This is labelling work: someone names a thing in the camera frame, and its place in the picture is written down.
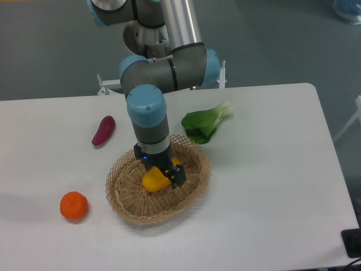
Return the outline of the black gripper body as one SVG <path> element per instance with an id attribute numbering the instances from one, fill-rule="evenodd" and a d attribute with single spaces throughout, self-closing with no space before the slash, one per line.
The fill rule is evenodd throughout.
<path id="1" fill-rule="evenodd" d="M 149 154 L 143 152 L 142 150 L 140 150 L 138 153 L 138 159 L 141 160 L 142 164 L 145 166 L 146 171 L 150 171 L 153 167 L 158 168 L 161 172 L 168 171 L 171 168 L 172 157 L 173 153 L 171 146 L 158 154 Z"/>

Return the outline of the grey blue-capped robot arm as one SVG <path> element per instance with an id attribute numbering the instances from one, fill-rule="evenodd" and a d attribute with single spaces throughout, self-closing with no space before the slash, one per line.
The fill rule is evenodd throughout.
<path id="1" fill-rule="evenodd" d="M 119 67 L 137 143 L 134 154 L 146 170 L 156 167 L 173 188 L 186 181 L 184 168 L 173 164 L 164 94 L 209 85 L 219 79 L 217 53 L 204 46 L 192 1 L 88 1 L 98 25 L 139 23 L 166 30 L 170 56 L 155 62 L 147 53 L 125 58 Z"/>

